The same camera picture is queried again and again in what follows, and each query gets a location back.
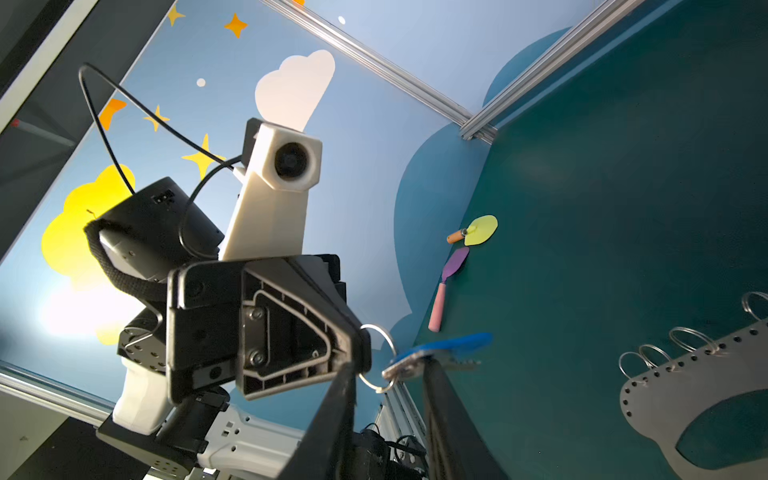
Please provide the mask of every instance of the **silver binder ring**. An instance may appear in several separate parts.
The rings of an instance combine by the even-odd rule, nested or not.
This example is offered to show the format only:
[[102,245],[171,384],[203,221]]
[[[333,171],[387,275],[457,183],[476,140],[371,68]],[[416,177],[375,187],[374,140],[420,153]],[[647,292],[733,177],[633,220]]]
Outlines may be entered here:
[[640,353],[637,353],[637,352],[624,352],[624,353],[622,353],[621,355],[619,355],[619,370],[621,370],[621,372],[624,374],[624,376],[625,376],[625,377],[627,377],[629,380],[632,380],[632,377],[630,377],[630,376],[629,376],[629,375],[628,375],[628,374],[627,374],[627,373],[624,371],[624,367],[623,367],[623,366],[621,366],[621,360],[623,360],[623,359],[624,359],[624,357],[625,357],[625,356],[627,356],[627,355],[637,355],[637,356],[639,356],[639,357],[640,357],[640,358],[642,358],[642,359],[643,359],[643,361],[645,362],[645,366],[646,366],[646,367],[648,367],[649,369],[651,368],[651,366],[650,366],[650,362],[648,362],[648,360],[646,360],[646,359],[645,359],[645,357],[644,357],[644,356],[642,356]]
[[763,293],[763,292],[747,292],[747,293],[744,293],[742,295],[742,297],[741,297],[741,308],[743,308],[745,312],[749,313],[758,322],[764,322],[764,321],[768,320],[768,318],[761,319],[760,317],[755,315],[755,312],[752,311],[752,306],[750,305],[750,297],[752,295],[758,296],[758,297],[762,298],[763,300],[768,300],[768,293]]
[[643,353],[643,349],[653,349],[653,350],[656,350],[657,352],[659,352],[661,355],[664,355],[664,358],[667,359],[667,361],[670,363],[670,365],[672,365],[671,368],[667,368],[667,371],[671,372],[672,370],[675,370],[675,365],[674,365],[674,363],[672,363],[672,357],[667,355],[667,352],[664,352],[662,349],[660,349],[659,347],[657,347],[655,345],[651,345],[650,343],[646,343],[645,345],[640,345],[637,348],[637,354],[640,355],[640,357],[643,360],[645,360],[645,362],[647,364],[649,364],[651,368],[656,369],[656,368],[658,368],[659,365],[656,365],[655,363],[651,362],[648,359],[648,357],[645,356],[645,353]]
[[710,353],[715,353],[716,351],[720,350],[720,347],[717,346],[715,341],[712,340],[710,337],[704,335],[702,332],[694,329],[689,329],[685,326],[676,326],[672,330],[670,330],[670,340],[672,340],[675,343],[675,345],[679,346],[681,349],[686,350],[687,352],[693,352],[696,349],[688,345],[684,341],[678,339],[674,334],[675,332],[689,333],[690,335],[699,337],[704,342],[706,342],[707,345],[710,347]]
[[[380,327],[378,325],[374,325],[372,323],[366,323],[365,325],[361,325],[360,329],[361,330],[371,329],[371,330],[375,330],[376,332],[381,333],[382,336],[384,337],[384,340],[386,340],[386,342],[389,344],[389,348],[392,349],[392,356],[393,357],[397,356],[397,349],[395,348],[395,343],[392,341],[392,335],[390,335],[389,332],[386,331],[386,329],[383,329],[382,327]],[[395,377],[395,378],[389,380],[389,385],[387,385],[387,386],[378,386],[378,385],[373,385],[371,382],[369,382],[366,379],[366,377],[364,377],[362,375],[362,373],[358,373],[357,376],[360,377],[362,382],[365,383],[370,388],[372,388],[373,391],[376,392],[376,393],[388,392],[389,389],[391,389],[393,386],[395,386],[395,382],[397,382],[397,377]]]

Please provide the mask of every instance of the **dark green mat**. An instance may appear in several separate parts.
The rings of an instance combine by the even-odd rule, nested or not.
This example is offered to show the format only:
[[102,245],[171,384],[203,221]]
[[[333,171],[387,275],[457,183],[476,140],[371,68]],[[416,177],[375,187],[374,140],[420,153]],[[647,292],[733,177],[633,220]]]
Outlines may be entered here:
[[617,359],[679,356],[674,326],[750,323],[741,294],[768,290],[766,112],[768,4],[687,0],[499,133],[464,222],[494,214],[498,231],[417,343],[494,333],[452,380],[512,478],[676,478],[622,416]]

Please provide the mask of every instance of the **white camera housing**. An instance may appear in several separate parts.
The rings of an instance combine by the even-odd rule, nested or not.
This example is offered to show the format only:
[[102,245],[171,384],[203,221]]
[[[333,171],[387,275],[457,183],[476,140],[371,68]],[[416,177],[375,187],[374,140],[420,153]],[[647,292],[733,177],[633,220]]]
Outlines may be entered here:
[[[281,175],[277,155],[288,144],[298,144],[306,164],[292,175]],[[320,180],[322,154],[323,142],[314,137],[267,122],[260,125],[247,169],[235,172],[243,188],[219,260],[301,254],[309,190]]]

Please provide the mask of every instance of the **star decal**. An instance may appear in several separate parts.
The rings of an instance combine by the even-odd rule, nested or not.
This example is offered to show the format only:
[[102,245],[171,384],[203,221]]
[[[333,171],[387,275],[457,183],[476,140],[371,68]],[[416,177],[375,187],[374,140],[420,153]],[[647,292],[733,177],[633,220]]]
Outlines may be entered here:
[[102,110],[101,114],[98,116],[101,126],[104,127],[106,131],[109,131],[109,127],[112,125],[112,117],[114,114],[125,108],[126,105],[127,103],[118,100],[117,98],[112,98],[109,103],[107,103],[107,106],[104,107],[104,110]]
[[227,30],[231,30],[232,33],[235,34],[236,37],[240,38],[240,33],[243,31],[245,27],[247,27],[248,24],[246,22],[241,22],[240,19],[237,17],[237,13],[235,16],[232,17],[232,21],[229,22],[224,26]]
[[[208,134],[205,134],[205,138],[203,139],[203,150],[210,152],[208,150]],[[215,155],[215,157],[219,157],[221,160],[226,160],[225,157],[222,157],[220,155]],[[187,155],[186,157],[182,157],[184,160],[193,161],[197,164],[197,166],[200,168],[200,179],[202,180],[203,177],[205,177],[205,172],[208,170],[208,167],[214,162],[214,160],[211,157],[208,157],[206,154],[202,152],[195,152],[192,155]]]
[[[157,106],[157,108],[154,109],[154,114],[157,115],[157,118],[160,118],[162,121],[169,121],[170,118],[164,117],[160,115],[160,105]],[[160,127],[160,122],[155,121],[152,117],[144,117],[145,120],[149,120],[154,125],[154,130],[157,131],[157,127]]]
[[174,6],[170,8],[170,12],[168,12],[168,19],[170,20],[170,26],[173,27],[176,20],[179,18],[186,17],[186,15],[182,15],[181,13],[176,11],[176,4],[174,3]]

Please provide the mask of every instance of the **orange handle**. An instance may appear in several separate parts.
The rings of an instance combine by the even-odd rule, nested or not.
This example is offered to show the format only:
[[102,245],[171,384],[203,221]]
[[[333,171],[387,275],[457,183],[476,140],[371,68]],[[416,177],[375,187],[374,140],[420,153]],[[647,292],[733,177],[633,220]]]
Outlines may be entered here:
[[458,232],[451,233],[448,235],[448,243],[456,243],[461,240],[464,240],[464,237],[467,236],[467,230],[459,230]]
[[440,331],[442,323],[442,307],[445,306],[445,284],[440,283],[435,295],[435,304],[432,306],[432,315],[429,317],[429,329],[433,332]]

